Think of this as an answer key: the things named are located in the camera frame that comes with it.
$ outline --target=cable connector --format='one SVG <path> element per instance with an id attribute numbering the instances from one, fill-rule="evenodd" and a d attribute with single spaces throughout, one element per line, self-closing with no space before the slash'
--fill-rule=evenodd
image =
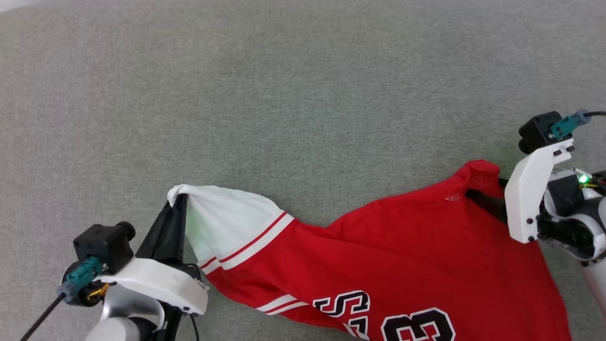
<path id="1" fill-rule="evenodd" d="M 586 116 L 588 113 L 589 111 L 582 109 L 570 116 L 564 117 L 551 126 L 551 135 L 553 135 L 554 139 L 561 140 L 564 136 L 572 133 L 577 127 L 589 123 L 591 116 Z"/>
<path id="2" fill-rule="evenodd" d="M 57 295 L 65 294 L 63 301 L 71 302 L 74 297 L 78 296 L 78 292 L 94 281 L 101 272 L 101 261 L 97 257 L 90 257 L 67 275 L 65 282 L 57 288 Z"/>

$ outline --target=gray background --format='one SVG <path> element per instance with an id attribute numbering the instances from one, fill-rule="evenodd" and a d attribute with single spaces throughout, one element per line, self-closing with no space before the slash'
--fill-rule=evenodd
<path id="1" fill-rule="evenodd" d="M 470 159 L 507 175 L 522 157 L 518 127 L 531 116 L 606 109 L 603 0 L 7 8 L 2 340 L 21 337 L 50 303 L 75 259 L 74 237 L 93 223 L 127 220 L 138 245 L 175 184 L 252 191 L 325 226 Z M 588 171 L 606 168 L 606 121 L 595 121 L 576 134 L 574 164 Z M 545 256 L 574 339 L 603 340 L 575 261 L 557 249 Z M 61 305 L 33 340 L 81 340 L 99 312 Z M 203 340 L 351 339 L 265 316 L 214 289 L 198 323 Z M 189 322 L 179 339 L 193 340 Z"/>

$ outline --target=garment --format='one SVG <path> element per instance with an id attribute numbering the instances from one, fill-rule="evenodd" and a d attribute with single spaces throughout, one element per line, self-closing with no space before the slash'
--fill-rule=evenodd
<path id="1" fill-rule="evenodd" d="M 570 340 L 564 304 L 536 243 L 465 196 L 502 195 L 499 169 L 374 201 L 327 228 L 268 198 L 215 186 L 189 194 L 186 236 L 227 297 L 370 340 Z"/>

